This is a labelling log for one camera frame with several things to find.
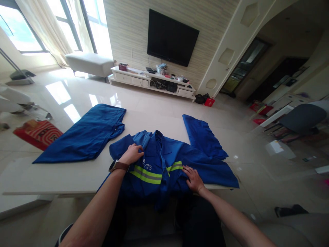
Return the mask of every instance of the striped wallpaper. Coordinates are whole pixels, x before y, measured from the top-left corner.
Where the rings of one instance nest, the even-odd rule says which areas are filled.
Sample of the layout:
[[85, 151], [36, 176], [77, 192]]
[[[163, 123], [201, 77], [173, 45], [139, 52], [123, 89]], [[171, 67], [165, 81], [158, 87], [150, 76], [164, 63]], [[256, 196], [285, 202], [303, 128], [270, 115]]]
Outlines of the striped wallpaper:
[[198, 88], [239, 0], [104, 0], [113, 59], [144, 70], [161, 59], [147, 54], [149, 9], [200, 30], [188, 67], [163, 61], [170, 74]]

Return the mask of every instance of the watch strap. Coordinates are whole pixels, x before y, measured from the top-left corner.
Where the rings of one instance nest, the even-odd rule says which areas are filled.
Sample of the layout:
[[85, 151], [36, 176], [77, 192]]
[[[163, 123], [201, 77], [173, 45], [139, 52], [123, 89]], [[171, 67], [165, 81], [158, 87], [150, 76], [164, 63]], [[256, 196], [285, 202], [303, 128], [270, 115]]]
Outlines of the watch strap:
[[115, 168], [116, 169], [123, 169], [125, 171], [128, 171], [129, 169], [129, 165], [125, 164], [125, 163], [121, 163], [121, 162], [116, 162], [115, 164]]

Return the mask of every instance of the yellow reflective tape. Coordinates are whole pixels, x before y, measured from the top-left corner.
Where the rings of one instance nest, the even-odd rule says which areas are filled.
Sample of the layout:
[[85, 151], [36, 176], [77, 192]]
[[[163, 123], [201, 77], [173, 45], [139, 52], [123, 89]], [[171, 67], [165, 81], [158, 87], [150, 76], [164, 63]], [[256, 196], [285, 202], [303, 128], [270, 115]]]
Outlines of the yellow reflective tape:
[[150, 183], [150, 184], [161, 184], [161, 180], [154, 180], [154, 179], [150, 179], [150, 178], [146, 178], [144, 177], [142, 174], [139, 174], [135, 171], [130, 172], [132, 175], [138, 177], [140, 180]]
[[178, 170], [178, 169], [183, 169], [183, 166], [176, 166], [173, 167], [172, 169], [170, 169], [170, 172], [174, 171], [174, 170]]
[[141, 168], [140, 166], [135, 166], [135, 169], [137, 169], [137, 170], [141, 171], [142, 173], [145, 173], [146, 175], [151, 176], [151, 177], [162, 177], [162, 174], [151, 173], [151, 172]]
[[172, 164], [172, 166], [167, 167], [168, 172], [172, 172], [172, 171], [178, 170], [178, 169], [183, 169], [181, 161], [177, 161], [174, 164]]

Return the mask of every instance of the doorway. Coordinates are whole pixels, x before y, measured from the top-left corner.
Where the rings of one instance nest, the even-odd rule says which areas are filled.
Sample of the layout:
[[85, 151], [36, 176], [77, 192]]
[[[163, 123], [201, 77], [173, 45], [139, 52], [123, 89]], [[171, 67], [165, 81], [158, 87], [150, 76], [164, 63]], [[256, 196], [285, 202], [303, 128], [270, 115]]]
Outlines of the doorway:
[[252, 93], [247, 101], [253, 102], [254, 100], [265, 100], [287, 78], [292, 76], [304, 63], [306, 63], [307, 60], [308, 58], [286, 58]]
[[260, 38], [255, 38], [230, 77], [226, 80], [220, 93], [232, 94], [270, 46], [269, 43]]

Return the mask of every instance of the white tv cabinet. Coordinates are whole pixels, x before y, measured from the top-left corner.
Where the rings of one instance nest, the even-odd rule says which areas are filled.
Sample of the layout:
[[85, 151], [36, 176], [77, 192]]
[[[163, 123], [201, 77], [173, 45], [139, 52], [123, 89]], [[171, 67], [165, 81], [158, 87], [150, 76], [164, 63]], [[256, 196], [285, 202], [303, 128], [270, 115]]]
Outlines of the white tv cabinet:
[[[176, 79], [172, 80], [172, 79], [167, 78], [164, 75], [160, 75], [158, 73], [151, 74], [151, 73], [148, 73], [147, 71], [144, 71], [144, 73], [142, 73], [142, 74], [137, 74], [137, 73], [133, 73], [130, 71], [122, 71], [122, 70], [119, 70], [119, 66], [113, 67], [113, 68], [111, 68], [111, 70], [112, 70], [113, 74], [108, 77], [111, 85], [114, 82], [120, 82], [120, 83], [138, 86], [138, 87], [143, 87], [143, 88], [154, 90], [154, 91], [159, 91], [159, 92], [163, 92], [163, 93], [167, 93], [167, 94], [172, 94], [172, 95], [189, 98], [189, 99], [192, 99], [192, 102], [194, 102], [194, 100], [195, 100], [195, 96], [193, 95], [195, 92], [195, 89], [193, 88], [193, 86], [191, 84], [179, 82]], [[154, 86], [151, 86], [150, 81], [152, 80], [152, 78], [153, 79], [162, 79], [165, 81], [170, 81], [170, 82], [176, 83], [177, 91], [173, 93], [173, 92], [170, 92], [167, 90], [161, 90], [161, 89], [157, 89]]]

